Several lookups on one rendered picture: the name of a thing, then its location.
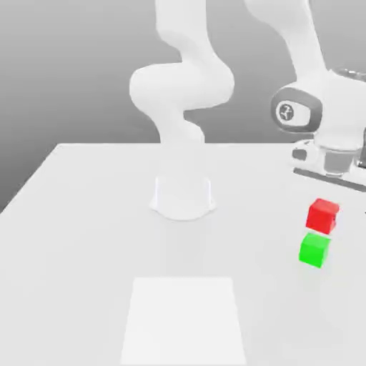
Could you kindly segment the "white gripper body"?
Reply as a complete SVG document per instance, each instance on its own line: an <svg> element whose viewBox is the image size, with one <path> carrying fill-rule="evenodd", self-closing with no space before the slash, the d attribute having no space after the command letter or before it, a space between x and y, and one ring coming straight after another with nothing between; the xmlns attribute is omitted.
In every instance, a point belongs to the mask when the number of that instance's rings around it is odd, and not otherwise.
<svg viewBox="0 0 366 366"><path fill-rule="evenodd" d="M292 196L300 200L366 200L366 186L295 167Z"/></svg>

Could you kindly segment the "small red cube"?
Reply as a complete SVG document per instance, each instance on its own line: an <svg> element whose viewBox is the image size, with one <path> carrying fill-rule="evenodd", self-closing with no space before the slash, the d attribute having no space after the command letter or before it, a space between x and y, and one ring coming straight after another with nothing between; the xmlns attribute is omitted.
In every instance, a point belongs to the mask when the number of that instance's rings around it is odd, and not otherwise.
<svg viewBox="0 0 366 366"><path fill-rule="evenodd" d="M329 234L336 225L339 204L317 198L309 207L306 227L323 234Z"/></svg>

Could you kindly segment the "small green cube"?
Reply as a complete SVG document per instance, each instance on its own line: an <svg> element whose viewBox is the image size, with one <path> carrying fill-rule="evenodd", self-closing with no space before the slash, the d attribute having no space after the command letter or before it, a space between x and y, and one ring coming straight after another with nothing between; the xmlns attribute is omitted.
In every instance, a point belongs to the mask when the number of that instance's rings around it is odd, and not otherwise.
<svg viewBox="0 0 366 366"><path fill-rule="evenodd" d="M299 251L299 261L321 268L329 251L331 239L308 232L303 238Z"/></svg>

